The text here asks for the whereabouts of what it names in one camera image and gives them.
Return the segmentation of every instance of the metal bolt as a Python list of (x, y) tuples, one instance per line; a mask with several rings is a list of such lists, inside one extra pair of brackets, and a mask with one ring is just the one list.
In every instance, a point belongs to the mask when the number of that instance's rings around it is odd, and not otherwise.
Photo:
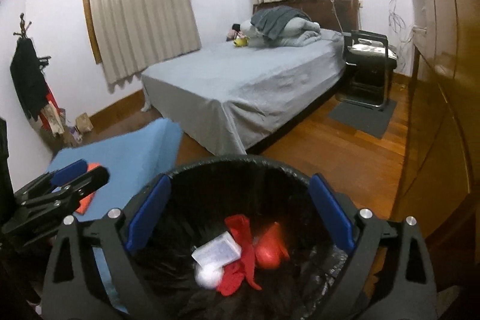
[(406, 219), (405, 219), (406, 223), (409, 225), (409, 226), (415, 226), (417, 225), (417, 219), (413, 216), (408, 216)]
[(362, 209), (360, 210), (360, 216), (364, 219), (371, 219), (374, 214), (371, 212), (370, 209)]
[(122, 211), (119, 208), (113, 208), (109, 210), (107, 216), (109, 216), (111, 219), (116, 219), (121, 215), (121, 213)]
[(66, 226), (71, 225), (74, 221), (75, 221), (75, 217), (73, 217), (72, 215), (66, 216), (66, 217), (63, 219), (63, 223), (64, 223)]

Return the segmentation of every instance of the wooden floor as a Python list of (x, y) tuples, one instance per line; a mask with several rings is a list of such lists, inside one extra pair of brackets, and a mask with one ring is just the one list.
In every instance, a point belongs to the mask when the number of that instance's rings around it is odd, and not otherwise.
[[(407, 89), (393, 84), (391, 98), (398, 102), (383, 139), (376, 139), (328, 117), (338, 104), (331, 98), (299, 123), (262, 155), (287, 163), (312, 175), (321, 172), (338, 192), (350, 196), (358, 207), (368, 207), (380, 218), (387, 218), (393, 206), (402, 170), (407, 137)], [(95, 134), (90, 143), (128, 133), (160, 117), (157, 110), (138, 112)], [(211, 156), (205, 148), (184, 135), (177, 164)]]

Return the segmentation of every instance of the wooden wardrobe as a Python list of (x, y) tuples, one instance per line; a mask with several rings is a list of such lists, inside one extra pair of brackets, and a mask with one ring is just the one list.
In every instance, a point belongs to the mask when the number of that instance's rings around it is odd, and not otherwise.
[(480, 0), (424, 3), (392, 219), (417, 219), (440, 290), (480, 283)]

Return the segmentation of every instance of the mattress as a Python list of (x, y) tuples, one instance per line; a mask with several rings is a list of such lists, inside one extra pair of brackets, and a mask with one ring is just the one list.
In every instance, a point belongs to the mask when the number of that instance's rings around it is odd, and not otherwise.
[(146, 100), (215, 155), (245, 150), (275, 132), (340, 79), (340, 33), (302, 48), (222, 43), (148, 67)]

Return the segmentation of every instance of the black garbage bag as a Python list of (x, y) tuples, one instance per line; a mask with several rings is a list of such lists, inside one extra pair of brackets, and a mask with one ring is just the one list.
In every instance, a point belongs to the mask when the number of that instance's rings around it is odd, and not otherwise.
[[(173, 319), (307, 319), (335, 283), (347, 255), (331, 242), (308, 194), (309, 178), (258, 157), (201, 162), (169, 173), (171, 198), (143, 250), (143, 277)], [(279, 222), (290, 260), (255, 269), (224, 297), (195, 281), (195, 248), (224, 233), (226, 217), (244, 214), (253, 236)]]

